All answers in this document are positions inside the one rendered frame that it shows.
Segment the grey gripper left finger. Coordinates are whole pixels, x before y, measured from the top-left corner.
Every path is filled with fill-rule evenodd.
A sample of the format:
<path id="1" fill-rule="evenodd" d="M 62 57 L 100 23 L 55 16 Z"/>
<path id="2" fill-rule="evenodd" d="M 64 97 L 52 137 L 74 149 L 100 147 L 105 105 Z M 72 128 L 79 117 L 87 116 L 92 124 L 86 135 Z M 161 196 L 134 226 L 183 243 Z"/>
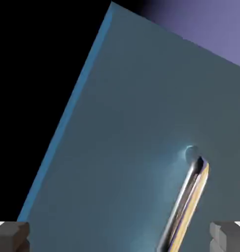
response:
<path id="1" fill-rule="evenodd" d="M 22 221 L 5 221 L 0 225 L 0 252 L 30 252 L 30 225 Z"/>

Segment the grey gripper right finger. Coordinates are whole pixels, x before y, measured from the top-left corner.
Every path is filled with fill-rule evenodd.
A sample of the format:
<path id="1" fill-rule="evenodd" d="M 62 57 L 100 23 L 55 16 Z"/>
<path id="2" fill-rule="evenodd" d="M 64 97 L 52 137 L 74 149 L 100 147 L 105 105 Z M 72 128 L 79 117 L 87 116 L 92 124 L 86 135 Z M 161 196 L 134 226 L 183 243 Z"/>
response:
<path id="1" fill-rule="evenodd" d="M 233 221 L 213 221 L 209 252 L 240 252 L 240 226 Z"/>

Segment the blue drawer front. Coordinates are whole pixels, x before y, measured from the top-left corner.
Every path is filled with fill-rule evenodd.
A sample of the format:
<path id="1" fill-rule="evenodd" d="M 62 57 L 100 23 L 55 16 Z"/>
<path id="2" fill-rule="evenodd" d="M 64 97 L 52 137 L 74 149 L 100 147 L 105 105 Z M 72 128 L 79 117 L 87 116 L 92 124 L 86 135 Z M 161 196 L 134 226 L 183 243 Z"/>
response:
<path id="1" fill-rule="evenodd" d="M 111 3 L 19 215 L 31 252 L 155 252 L 189 170 L 210 164 L 180 252 L 240 221 L 240 66 Z"/>

